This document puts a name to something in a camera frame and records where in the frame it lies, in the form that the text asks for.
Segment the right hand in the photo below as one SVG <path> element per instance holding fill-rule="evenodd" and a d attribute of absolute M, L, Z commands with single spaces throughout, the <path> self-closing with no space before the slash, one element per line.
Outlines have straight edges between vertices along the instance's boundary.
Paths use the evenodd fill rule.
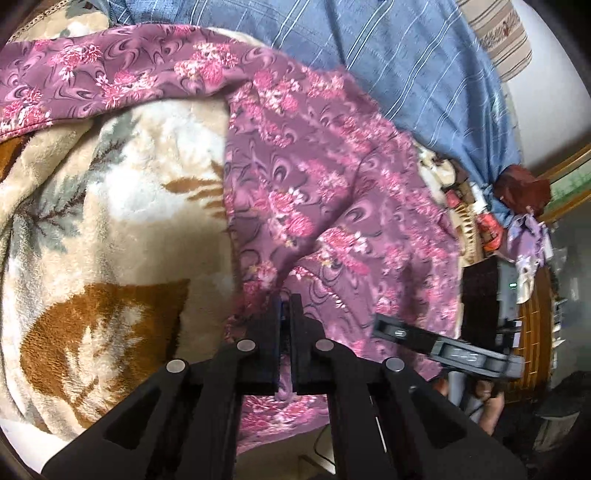
<path fill-rule="evenodd" d="M 492 395 L 493 384 L 487 381 L 479 381 L 477 395 L 482 403 L 481 416 L 478 425 L 489 435 L 493 435 L 505 406 L 503 392 Z"/>

